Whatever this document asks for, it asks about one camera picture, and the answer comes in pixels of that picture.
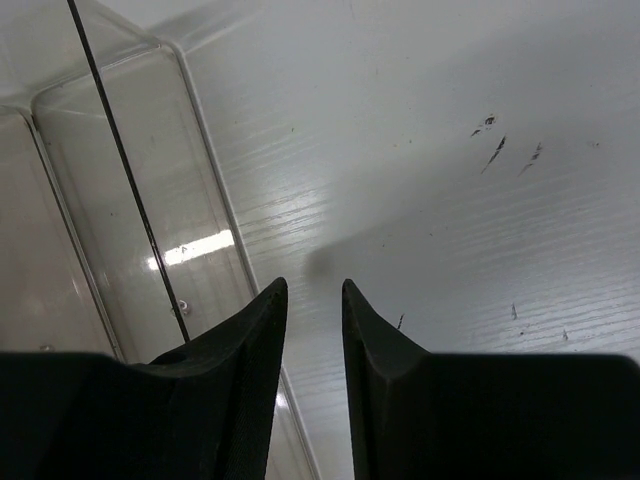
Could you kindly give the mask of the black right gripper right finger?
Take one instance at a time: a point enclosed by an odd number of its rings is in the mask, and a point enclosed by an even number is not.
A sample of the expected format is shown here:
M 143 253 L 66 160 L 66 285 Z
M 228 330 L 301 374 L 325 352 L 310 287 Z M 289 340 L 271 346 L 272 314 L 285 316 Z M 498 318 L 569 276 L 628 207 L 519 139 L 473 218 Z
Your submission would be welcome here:
M 628 357 L 432 353 L 351 280 L 342 337 L 358 479 L 639 475 L 639 367 Z

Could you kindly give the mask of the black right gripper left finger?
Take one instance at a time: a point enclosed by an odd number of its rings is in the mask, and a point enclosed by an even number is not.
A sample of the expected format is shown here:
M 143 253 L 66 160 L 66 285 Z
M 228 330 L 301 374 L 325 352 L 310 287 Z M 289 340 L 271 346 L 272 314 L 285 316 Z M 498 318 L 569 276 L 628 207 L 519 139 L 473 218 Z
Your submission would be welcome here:
M 148 364 L 89 353 L 1 357 L 5 479 L 262 479 L 287 323 L 276 279 Z

